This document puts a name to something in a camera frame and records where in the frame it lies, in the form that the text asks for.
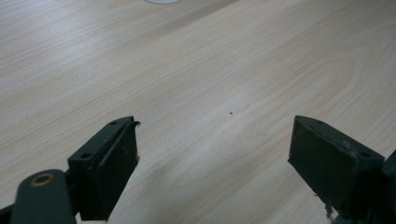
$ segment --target round hole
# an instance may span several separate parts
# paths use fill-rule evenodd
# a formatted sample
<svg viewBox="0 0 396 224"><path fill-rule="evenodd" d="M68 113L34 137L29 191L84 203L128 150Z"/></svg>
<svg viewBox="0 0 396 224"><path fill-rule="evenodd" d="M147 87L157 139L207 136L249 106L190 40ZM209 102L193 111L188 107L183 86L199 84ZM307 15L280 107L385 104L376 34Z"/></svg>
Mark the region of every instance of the round hole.
<svg viewBox="0 0 396 224"><path fill-rule="evenodd" d="M81 155L81 158L83 160L85 160L85 159L88 159L90 156L91 156L91 153L84 153L84 154Z"/></svg>
<svg viewBox="0 0 396 224"><path fill-rule="evenodd" d="M359 155L363 157L370 157L370 154L368 154L367 152L360 152Z"/></svg>
<svg viewBox="0 0 396 224"><path fill-rule="evenodd" d="M52 174L39 175L39 176L35 177L30 182L30 185L33 187L40 187L40 186L46 185L49 182L51 182L53 178L54 178L54 175L52 175Z"/></svg>

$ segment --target table surface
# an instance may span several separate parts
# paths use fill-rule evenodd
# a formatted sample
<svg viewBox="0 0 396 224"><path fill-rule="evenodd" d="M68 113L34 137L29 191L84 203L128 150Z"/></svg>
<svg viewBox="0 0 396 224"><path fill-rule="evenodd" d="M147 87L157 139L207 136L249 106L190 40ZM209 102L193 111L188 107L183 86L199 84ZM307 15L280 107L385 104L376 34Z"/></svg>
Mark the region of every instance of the table surface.
<svg viewBox="0 0 396 224"><path fill-rule="evenodd" d="M287 163L295 115L396 148L396 1L3 1L0 206L133 115L109 223L330 223Z"/></svg>

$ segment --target screw hole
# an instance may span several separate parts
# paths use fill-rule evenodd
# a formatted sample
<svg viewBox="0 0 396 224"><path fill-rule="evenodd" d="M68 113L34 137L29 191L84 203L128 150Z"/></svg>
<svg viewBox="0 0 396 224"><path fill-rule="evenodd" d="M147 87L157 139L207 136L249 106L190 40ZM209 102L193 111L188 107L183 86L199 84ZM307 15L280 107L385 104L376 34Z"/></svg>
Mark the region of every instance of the screw hole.
<svg viewBox="0 0 396 224"><path fill-rule="evenodd" d="M359 155L363 157L370 157L370 154L368 154L367 152L360 152Z"/></svg>
<svg viewBox="0 0 396 224"><path fill-rule="evenodd" d="M81 158L82 158L83 160L86 160L86 159L88 159L90 156L91 156L91 153L84 153L84 154L81 155Z"/></svg>
<svg viewBox="0 0 396 224"><path fill-rule="evenodd" d="M52 175L52 174L43 174L43 175L40 175L40 176L34 178L30 182L30 185L33 187L40 187L40 186L46 185L49 182L51 182L53 178L54 178L54 175Z"/></svg>

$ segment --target light wood grain surface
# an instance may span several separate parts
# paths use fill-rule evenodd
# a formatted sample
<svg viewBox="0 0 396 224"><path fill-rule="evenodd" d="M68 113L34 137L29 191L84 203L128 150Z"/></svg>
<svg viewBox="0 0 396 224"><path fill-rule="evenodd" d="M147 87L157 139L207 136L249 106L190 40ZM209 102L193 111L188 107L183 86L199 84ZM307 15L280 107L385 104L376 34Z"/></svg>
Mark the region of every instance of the light wood grain surface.
<svg viewBox="0 0 396 224"><path fill-rule="evenodd" d="M287 163L295 115L396 148L396 1L2 1L0 206L133 115L109 223L330 223Z"/></svg>

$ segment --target wooden table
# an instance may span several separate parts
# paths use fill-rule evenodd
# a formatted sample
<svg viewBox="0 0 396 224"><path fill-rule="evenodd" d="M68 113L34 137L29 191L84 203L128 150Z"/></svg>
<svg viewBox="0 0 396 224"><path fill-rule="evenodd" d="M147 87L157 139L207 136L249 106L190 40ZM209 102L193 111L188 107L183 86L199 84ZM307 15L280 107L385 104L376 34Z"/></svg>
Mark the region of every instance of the wooden table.
<svg viewBox="0 0 396 224"><path fill-rule="evenodd" d="M396 1L3 1L0 206L113 119L141 161L109 223L330 223L295 115L396 148Z"/></svg>

